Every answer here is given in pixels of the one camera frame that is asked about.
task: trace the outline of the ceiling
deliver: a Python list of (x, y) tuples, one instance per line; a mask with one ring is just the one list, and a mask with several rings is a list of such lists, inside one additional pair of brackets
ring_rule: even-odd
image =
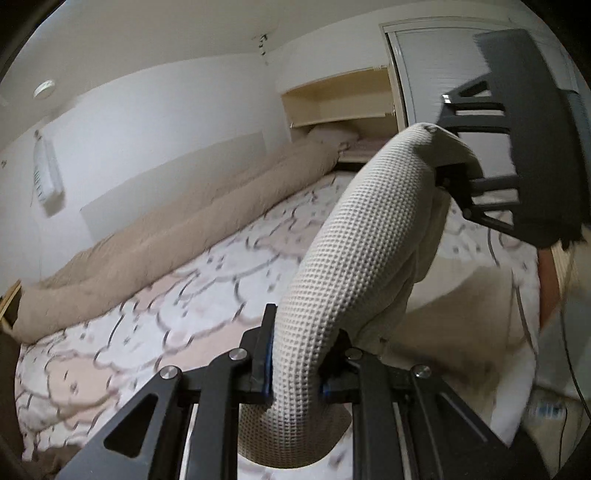
[[(267, 50), (325, 25), (421, 0), (66, 0), (33, 34), (0, 83), (0, 150), (76, 96), (154, 65)], [(478, 0), (516, 5), (518, 0)], [(33, 100), (42, 81), (55, 92)]]

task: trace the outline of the wooden shelf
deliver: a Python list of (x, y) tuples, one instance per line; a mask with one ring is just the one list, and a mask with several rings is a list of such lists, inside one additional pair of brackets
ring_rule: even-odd
[(299, 123), (292, 123), (290, 125), (291, 128), (299, 128), (299, 127), (309, 127), (311, 125), (318, 125), (318, 124), (325, 124), (328, 122), (342, 122), (344, 120), (359, 120), (362, 118), (383, 118), (386, 116), (384, 112), (377, 112), (377, 113), (357, 113), (351, 115), (343, 115), (343, 116), (334, 116), (331, 118), (317, 118), (314, 120), (309, 120), (307, 122), (299, 122)]
[(319, 80), (285, 92), (281, 99), (292, 128), (394, 113), (386, 68)]

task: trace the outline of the pillow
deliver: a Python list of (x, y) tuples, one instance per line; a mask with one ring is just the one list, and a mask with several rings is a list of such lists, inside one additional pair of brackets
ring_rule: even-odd
[(347, 150), (359, 139), (359, 133), (351, 127), (329, 123), (316, 125), (308, 133), (308, 138), (336, 148), (341, 152)]

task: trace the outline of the beige comforter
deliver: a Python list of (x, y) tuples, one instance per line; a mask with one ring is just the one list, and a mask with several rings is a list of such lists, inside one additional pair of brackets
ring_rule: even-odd
[(336, 161), (335, 150), (304, 139), (223, 184), (186, 193), (24, 287), (13, 335), (33, 343), (106, 313), (318, 180)]

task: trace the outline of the door frame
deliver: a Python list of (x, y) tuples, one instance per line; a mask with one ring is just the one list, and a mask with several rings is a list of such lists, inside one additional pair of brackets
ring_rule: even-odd
[[(384, 38), (387, 50), (389, 51), (388, 69), (390, 71), (390, 79), (392, 83), (392, 91), (395, 93), (394, 98), (398, 99), (399, 105), (395, 105), (398, 112), (403, 112), (403, 115), (398, 115), (398, 130), (416, 123), (414, 114), (413, 95), (410, 89), (410, 80), (402, 50), (396, 33), (409, 30), (434, 30), (436, 28), (481, 28), (485, 30), (505, 30), (507, 28), (523, 28), (518, 24), (508, 21), (495, 20), (491, 18), (475, 18), (475, 17), (426, 17), (399, 20), (396, 22), (389, 22), (380, 25), (382, 37)], [(539, 43), (547, 44), (551, 47), (557, 48), (566, 65), (570, 88), (579, 91), (576, 75), (574, 71), (574, 64), (558, 39), (549, 34), (541, 33), (539, 31), (531, 31), (530, 34), (534, 40)]]

